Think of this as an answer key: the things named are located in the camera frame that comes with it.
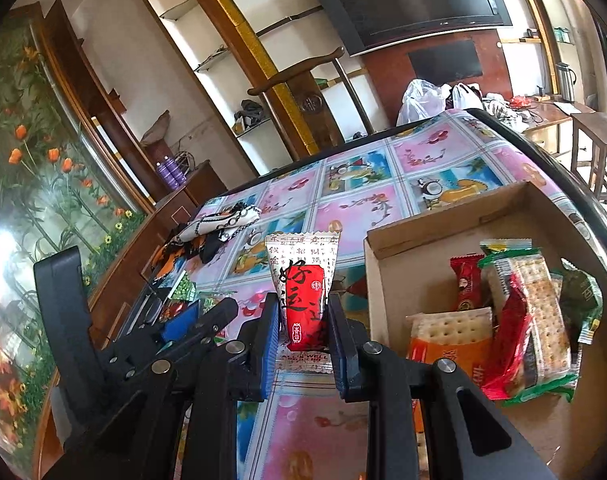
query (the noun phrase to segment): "plastic bag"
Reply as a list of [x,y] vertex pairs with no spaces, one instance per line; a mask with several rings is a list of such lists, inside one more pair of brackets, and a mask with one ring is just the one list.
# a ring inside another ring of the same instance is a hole
[[445,110],[445,100],[450,95],[451,88],[450,85],[435,86],[423,79],[410,81],[403,95],[397,126],[439,115]]
[[480,108],[483,110],[481,99],[468,85],[464,85],[463,83],[458,83],[453,88],[453,105],[458,110],[466,110],[468,108]]

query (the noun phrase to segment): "small red snack packet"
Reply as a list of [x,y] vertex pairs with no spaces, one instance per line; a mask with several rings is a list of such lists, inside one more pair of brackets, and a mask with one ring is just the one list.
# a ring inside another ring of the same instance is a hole
[[490,400],[512,397],[511,383],[519,373],[533,320],[528,313],[525,293],[515,275],[510,277],[509,289],[481,385],[481,390]]
[[450,258],[450,266],[457,275],[459,297],[454,311],[481,308],[481,269],[477,266],[483,254],[468,254]]
[[286,328],[293,352],[322,350],[327,346],[321,318],[325,301],[323,267],[292,265],[286,271]]

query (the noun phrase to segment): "glass panel with flowers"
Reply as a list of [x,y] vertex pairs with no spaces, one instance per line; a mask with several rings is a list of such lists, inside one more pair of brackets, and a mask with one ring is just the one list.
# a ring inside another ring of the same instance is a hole
[[55,369],[32,266],[77,245],[90,294],[144,219],[62,97],[40,24],[0,26],[0,452],[21,478]]

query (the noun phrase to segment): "wooden chair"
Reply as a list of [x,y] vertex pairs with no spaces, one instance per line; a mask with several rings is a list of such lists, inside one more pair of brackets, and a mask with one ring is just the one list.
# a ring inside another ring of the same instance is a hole
[[[295,97],[295,102],[302,112],[308,127],[311,129],[312,137],[314,137],[319,148],[323,150],[331,146],[338,146],[344,143],[343,136],[332,116],[330,108],[328,108],[328,104],[321,93],[321,89],[311,74],[313,68],[325,63],[332,63],[346,86],[346,90],[350,95],[352,102],[357,108],[357,112],[363,122],[363,126],[365,126],[366,132],[369,135],[374,134],[375,131],[363,109],[363,105],[361,104],[352,83],[347,77],[346,72],[339,63],[339,58],[343,55],[344,48],[340,46],[332,54],[328,54],[328,56],[304,59],[281,72],[277,72],[274,76],[267,79],[263,85],[251,88],[248,90],[248,95],[262,96],[263,101],[270,109],[270,102],[266,99],[265,92],[273,88],[273,86],[285,83]],[[277,121],[275,124],[279,133],[283,136],[283,128],[280,127],[280,124]]]

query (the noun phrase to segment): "silver bolt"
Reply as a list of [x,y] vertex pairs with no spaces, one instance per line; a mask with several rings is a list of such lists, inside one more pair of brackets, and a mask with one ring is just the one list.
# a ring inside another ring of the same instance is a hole
[[170,363],[165,359],[159,359],[158,361],[152,363],[150,368],[153,374],[164,374],[170,370]]
[[241,341],[235,339],[226,344],[226,351],[229,354],[240,354],[246,349],[246,346]]
[[451,374],[455,371],[457,365],[451,359],[441,358],[437,361],[437,368],[439,368],[442,372],[447,374]]
[[367,354],[380,354],[383,347],[377,341],[367,341],[363,343],[363,351]]

